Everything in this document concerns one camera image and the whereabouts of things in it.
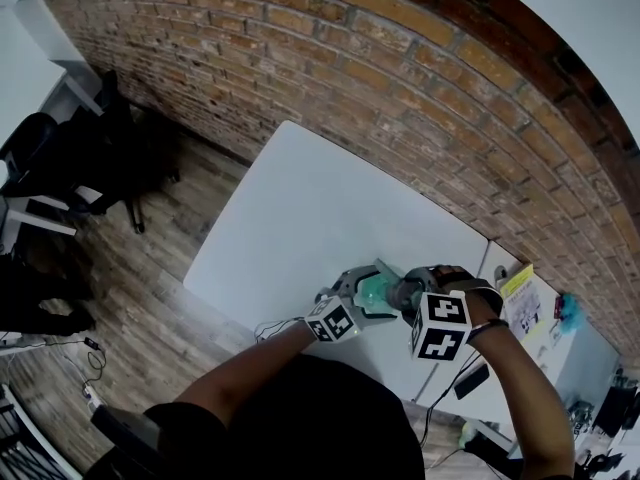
bracelet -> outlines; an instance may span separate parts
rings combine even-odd
[[[487,322],[478,327],[474,327],[471,329],[469,333],[469,338],[467,339],[467,343],[469,343],[472,339],[476,338],[478,334],[486,331],[487,329],[491,329],[492,327],[506,327],[509,328],[509,324],[505,320],[500,320],[499,318],[491,318]]]

